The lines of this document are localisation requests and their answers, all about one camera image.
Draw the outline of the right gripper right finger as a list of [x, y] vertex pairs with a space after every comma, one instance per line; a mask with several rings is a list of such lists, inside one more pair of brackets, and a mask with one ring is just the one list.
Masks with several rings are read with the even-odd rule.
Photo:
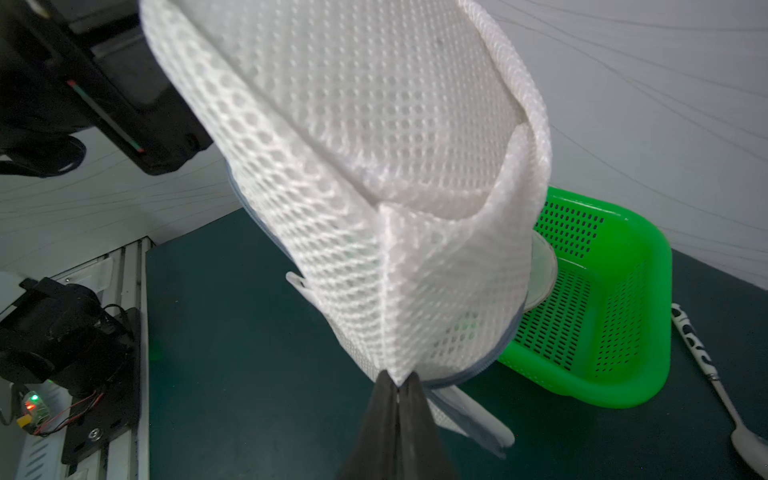
[[413, 372], [398, 391], [398, 479], [457, 479], [440, 441], [422, 382]]

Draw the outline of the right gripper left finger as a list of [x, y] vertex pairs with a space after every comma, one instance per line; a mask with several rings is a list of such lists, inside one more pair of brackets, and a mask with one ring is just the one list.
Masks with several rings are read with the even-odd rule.
[[381, 371], [355, 444], [337, 478], [394, 479], [398, 418], [397, 386], [386, 371]]

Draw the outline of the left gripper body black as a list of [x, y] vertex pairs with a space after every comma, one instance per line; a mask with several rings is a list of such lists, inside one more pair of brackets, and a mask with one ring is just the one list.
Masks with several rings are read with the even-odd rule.
[[152, 176], [213, 143], [155, 60], [138, 2], [2, 2], [2, 175], [77, 169], [91, 127]]

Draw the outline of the green plastic basket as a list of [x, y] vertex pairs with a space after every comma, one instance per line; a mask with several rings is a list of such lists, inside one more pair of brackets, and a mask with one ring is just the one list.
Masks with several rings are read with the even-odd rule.
[[552, 293], [524, 314], [501, 364], [546, 390], [626, 409], [670, 369], [672, 252], [664, 234], [618, 205], [552, 187], [535, 225], [553, 247]]

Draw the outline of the white mesh laundry bag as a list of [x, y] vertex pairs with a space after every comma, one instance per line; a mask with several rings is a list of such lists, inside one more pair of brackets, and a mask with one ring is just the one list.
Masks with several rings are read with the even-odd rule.
[[439, 427], [511, 430], [461, 384], [525, 310], [551, 174], [544, 101], [474, 1], [143, 1], [156, 61], [294, 288]]

